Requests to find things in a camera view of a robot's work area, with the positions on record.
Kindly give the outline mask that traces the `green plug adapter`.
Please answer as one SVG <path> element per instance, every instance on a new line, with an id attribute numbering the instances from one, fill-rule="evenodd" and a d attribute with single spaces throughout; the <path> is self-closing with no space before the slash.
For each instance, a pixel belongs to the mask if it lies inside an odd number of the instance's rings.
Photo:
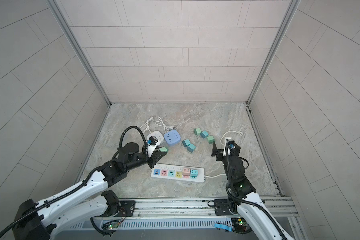
<path id="1" fill-rule="evenodd" d="M 215 142 L 215 138 L 214 136 L 210 135 L 210 136 L 207 136 L 207 141 L 209 144 L 213 144 Z"/>
<path id="2" fill-rule="evenodd" d="M 159 148 L 159 151 L 160 152 L 168 152 L 168 148 L 167 147 L 162 147 L 162 148 Z"/>
<path id="3" fill-rule="evenodd" d="M 202 131 L 201 131 L 200 128 L 195 128 L 195 129 L 194 129 L 194 134 L 197 135 L 197 136 L 199 136 L 199 135 L 201 134 L 201 132 L 202 132 Z"/>

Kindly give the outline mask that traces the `teal plug adapter small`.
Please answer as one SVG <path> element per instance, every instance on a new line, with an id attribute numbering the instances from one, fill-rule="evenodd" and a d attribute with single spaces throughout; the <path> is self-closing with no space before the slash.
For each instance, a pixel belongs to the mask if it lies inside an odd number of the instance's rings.
<path id="1" fill-rule="evenodd" d="M 196 170 L 196 169 L 191 169 L 191 171 L 190 171 L 190 177 L 191 177 L 191 178 L 195 179 L 195 178 L 198 177 L 198 175 L 199 175 L 199 171 L 198 171 L 198 170 Z"/>

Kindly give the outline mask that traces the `pink plug adapter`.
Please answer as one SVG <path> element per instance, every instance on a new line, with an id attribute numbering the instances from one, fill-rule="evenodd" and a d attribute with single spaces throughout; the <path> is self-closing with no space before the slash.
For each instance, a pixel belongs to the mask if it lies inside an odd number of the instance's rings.
<path id="1" fill-rule="evenodd" d="M 191 169 L 190 168 L 183 168 L 182 174 L 184 176 L 184 178 L 188 178 L 191 174 Z"/>

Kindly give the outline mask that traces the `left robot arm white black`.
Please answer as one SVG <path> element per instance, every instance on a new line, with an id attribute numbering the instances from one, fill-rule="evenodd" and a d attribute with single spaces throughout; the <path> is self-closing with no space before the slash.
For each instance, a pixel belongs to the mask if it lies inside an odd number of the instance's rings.
<path id="1" fill-rule="evenodd" d="M 110 189 L 140 166 L 151 169 L 167 152 L 161 152 L 163 137 L 142 137 L 143 146 L 123 144 L 126 133 L 137 126 L 126 128 L 112 159 L 90 171 L 81 182 L 46 199 L 34 202 L 29 199 L 18 209 L 15 220 L 0 232 L 0 239 L 12 231 L 16 240 L 51 240 L 70 224 L 103 214 L 114 216 L 119 212 L 120 201 Z"/>

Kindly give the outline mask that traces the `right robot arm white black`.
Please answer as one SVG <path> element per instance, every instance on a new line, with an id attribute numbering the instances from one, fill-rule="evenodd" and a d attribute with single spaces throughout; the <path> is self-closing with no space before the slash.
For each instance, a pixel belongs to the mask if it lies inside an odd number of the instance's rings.
<path id="1" fill-rule="evenodd" d="M 268 211 L 255 187 L 245 175 L 248 160 L 240 157 L 241 148 L 233 139 L 226 139 L 224 148 L 213 143 L 212 157 L 222 162 L 227 177 L 226 192 L 229 211 L 237 215 L 232 232 L 253 232 L 260 240 L 292 240 L 293 237 Z"/>

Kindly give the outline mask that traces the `white long power strip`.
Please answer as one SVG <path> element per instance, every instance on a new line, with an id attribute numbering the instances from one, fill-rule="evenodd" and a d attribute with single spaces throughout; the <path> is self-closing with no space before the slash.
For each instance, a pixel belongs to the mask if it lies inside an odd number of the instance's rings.
<path id="1" fill-rule="evenodd" d="M 199 171 L 198 177 L 195 179 L 191 178 L 190 176 L 188 178 L 184 178 L 182 174 L 183 168 L 198 170 Z M 197 167 L 188 167 L 188 166 L 156 164 L 155 167 L 151 170 L 151 177 L 158 179 L 166 179 L 166 180 L 203 183 L 205 181 L 205 169 L 197 168 Z"/>

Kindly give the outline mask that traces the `white square power socket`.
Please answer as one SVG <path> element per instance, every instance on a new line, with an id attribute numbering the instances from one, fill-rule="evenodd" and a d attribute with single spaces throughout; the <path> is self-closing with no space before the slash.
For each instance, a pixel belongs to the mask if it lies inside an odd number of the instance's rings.
<path id="1" fill-rule="evenodd" d="M 155 136 L 158 140 L 160 140 L 160 144 L 164 141 L 164 136 L 159 131 L 154 131 L 147 135 L 147 140 L 150 138 L 150 136 Z"/>

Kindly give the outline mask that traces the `blue square power socket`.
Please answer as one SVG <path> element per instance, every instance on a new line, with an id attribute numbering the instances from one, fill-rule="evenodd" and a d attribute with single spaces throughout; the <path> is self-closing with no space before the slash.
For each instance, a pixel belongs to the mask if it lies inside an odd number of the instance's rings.
<path id="1" fill-rule="evenodd" d="M 164 139 L 169 146 L 176 145 L 181 142 L 181 136 L 175 129 L 168 131 L 164 134 Z"/>

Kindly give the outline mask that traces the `right circuit board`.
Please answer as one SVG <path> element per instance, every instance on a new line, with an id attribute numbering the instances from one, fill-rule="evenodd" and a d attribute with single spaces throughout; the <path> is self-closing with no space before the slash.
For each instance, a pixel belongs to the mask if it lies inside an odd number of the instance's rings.
<path id="1" fill-rule="evenodd" d="M 252 231 L 248 223 L 242 218 L 232 218 L 231 222 L 232 222 L 232 231 L 235 233 L 245 234 Z"/>

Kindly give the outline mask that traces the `circuit board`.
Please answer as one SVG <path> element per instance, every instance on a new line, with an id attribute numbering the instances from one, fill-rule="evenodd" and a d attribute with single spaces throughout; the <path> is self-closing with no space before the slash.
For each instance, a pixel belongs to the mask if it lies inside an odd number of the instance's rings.
<path id="1" fill-rule="evenodd" d="M 120 225 L 120 221 L 109 221 L 103 224 L 103 231 L 115 231 Z"/>
<path id="2" fill-rule="evenodd" d="M 232 218 L 231 222 L 232 222 L 232 231 L 235 233 L 245 234 L 252 231 L 248 223 L 242 218 Z"/>

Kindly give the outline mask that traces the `blue tape piece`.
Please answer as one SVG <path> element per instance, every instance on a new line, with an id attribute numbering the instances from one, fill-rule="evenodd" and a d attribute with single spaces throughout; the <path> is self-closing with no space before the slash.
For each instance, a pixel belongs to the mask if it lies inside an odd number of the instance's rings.
<path id="1" fill-rule="evenodd" d="M 214 227 L 218 230 L 224 230 L 226 232 L 232 231 L 232 227 L 230 227 L 228 225 L 224 225 L 224 224 L 214 223 Z"/>

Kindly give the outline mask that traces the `left circuit board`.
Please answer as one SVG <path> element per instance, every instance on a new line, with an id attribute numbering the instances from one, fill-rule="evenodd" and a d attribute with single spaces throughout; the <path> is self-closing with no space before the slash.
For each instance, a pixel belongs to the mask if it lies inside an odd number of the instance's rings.
<path id="1" fill-rule="evenodd" d="M 120 221 L 109 221 L 103 224 L 103 231 L 115 231 L 120 225 Z"/>

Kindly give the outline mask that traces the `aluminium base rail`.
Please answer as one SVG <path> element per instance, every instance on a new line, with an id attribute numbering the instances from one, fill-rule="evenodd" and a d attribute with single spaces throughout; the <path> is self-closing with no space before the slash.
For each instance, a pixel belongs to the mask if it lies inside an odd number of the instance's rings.
<path id="1" fill-rule="evenodd" d="M 90 219 L 101 231 L 104 223 L 120 221 L 116 230 L 216 229 L 214 223 L 232 227 L 238 218 L 228 209 L 224 198 L 122 199 L 114 216 L 99 214 L 98 201 L 85 201 L 60 215 L 54 224 L 55 236 L 68 230 L 92 230 Z"/>

